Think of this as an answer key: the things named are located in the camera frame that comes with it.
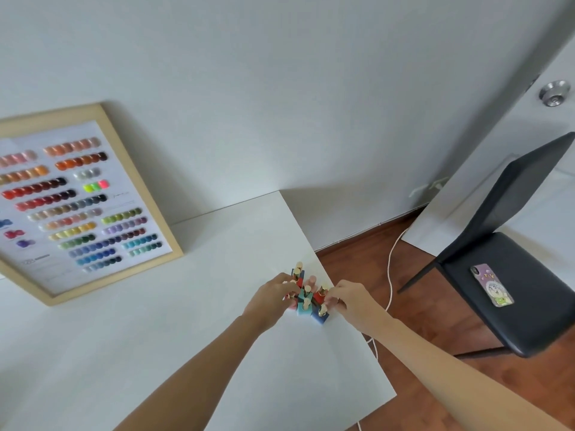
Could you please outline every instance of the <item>door knob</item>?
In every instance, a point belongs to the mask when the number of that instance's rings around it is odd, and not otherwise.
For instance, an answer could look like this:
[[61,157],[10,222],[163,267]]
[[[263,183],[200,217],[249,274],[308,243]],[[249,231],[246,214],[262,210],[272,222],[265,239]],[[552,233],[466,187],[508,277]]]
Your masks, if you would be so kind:
[[539,99],[547,107],[559,106],[565,101],[570,89],[571,85],[567,80],[552,81],[541,88]]

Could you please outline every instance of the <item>door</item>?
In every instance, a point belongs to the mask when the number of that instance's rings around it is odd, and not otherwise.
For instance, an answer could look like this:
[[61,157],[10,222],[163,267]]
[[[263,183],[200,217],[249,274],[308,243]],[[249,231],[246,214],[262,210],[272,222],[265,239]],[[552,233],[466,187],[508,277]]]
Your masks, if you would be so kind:
[[[556,80],[572,90],[558,106],[539,99]],[[439,254],[463,231],[505,166],[557,137],[575,131],[575,38],[494,127],[421,213],[403,240]],[[575,145],[528,204],[500,231],[575,289]]]

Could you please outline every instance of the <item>hand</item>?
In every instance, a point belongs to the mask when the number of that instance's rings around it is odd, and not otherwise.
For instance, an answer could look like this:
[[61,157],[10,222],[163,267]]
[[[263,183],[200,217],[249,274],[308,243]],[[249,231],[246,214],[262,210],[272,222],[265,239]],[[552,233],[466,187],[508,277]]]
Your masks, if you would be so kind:
[[254,321],[261,332],[273,327],[282,317],[284,311],[293,303],[292,299],[284,299],[285,295],[290,292],[299,293],[297,284],[290,281],[291,275],[278,274],[261,286],[248,302],[243,316]]
[[329,309],[339,311],[345,320],[370,337],[375,337],[393,320],[361,283],[341,280],[327,292],[325,303]]

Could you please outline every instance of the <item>color swatch chart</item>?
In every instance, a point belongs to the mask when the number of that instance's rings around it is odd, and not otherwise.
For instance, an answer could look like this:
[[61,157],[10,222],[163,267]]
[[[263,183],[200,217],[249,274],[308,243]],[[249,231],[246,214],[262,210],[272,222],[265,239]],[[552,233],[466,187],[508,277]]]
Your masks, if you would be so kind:
[[95,121],[0,139],[0,256],[52,294],[172,250]]

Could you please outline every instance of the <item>phone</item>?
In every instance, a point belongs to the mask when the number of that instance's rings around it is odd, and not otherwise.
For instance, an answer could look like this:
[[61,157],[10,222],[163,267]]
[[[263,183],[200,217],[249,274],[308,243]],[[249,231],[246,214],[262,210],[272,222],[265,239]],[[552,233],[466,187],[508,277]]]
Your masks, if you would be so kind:
[[505,307],[515,302],[488,264],[471,266],[470,270],[483,290],[491,298],[494,306]]

